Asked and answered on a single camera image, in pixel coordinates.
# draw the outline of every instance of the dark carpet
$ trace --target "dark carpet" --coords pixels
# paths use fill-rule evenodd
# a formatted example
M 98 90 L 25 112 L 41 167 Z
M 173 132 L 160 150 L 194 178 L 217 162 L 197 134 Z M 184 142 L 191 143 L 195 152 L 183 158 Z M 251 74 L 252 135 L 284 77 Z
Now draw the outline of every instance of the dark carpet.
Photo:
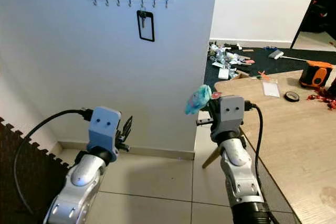
M 250 76 L 257 76 L 258 71 L 265 71 L 265 74 L 282 73 L 294 70 L 304 69 L 307 65 L 304 61 L 291 59 L 270 59 L 268 55 L 271 50 L 264 50 L 263 48 L 245 48 L 253 49 L 254 52 L 234 51 L 239 55 L 251 57 L 256 63 L 251 66 L 239 66 L 241 71 L 247 72 Z M 284 56 L 295 57 L 300 59 L 325 61 L 336 65 L 336 52 L 327 51 L 310 51 L 310 50 L 296 50 L 296 49 L 279 49 L 284 52 Z M 209 85 L 214 91 L 214 85 L 218 81 L 224 81 L 218 78 L 219 68 L 212 66 L 212 61 L 207 60 L 204 76 L 204 84 Z

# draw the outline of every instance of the white wall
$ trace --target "white wall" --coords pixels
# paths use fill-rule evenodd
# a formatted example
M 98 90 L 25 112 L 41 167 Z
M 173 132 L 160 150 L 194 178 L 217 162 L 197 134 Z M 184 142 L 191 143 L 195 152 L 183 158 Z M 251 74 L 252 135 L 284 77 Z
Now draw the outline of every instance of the white wall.
M 5 120 L 3 124 L 12 124 L 13 131 L 20 130 L 23 136 L 44 119 L 27 99 L 2 61 L 0 61 L 0 116 Z M 47 125 L 38 130 L 31 139 L 39 143 L 39 149 L 51 151 L 56 144 L 56 137 Z
M 216 0 L 211 38 L 290 45 L 310 1 Z
M 7 66 L 43 115 L 104 105 L 134 115 L 128 144 L 193 151 L 195 116 L 186 100 L 203 83 L 214 0 L 146 3 L 155 42 L 139 39 L 139 3 L 0 0 L 0 48 Z M 58 139 L 88 140 L 87 122 L 63 116 Z

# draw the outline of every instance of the key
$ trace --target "key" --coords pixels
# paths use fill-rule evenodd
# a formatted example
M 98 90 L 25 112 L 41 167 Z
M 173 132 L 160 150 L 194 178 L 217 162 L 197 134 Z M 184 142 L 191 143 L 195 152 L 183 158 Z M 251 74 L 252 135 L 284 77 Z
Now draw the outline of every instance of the key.
M 146 18 L 146 12 L 140 12 L 139 14 L 142 22 L 142 28 L 145 28 L 145 18 Z

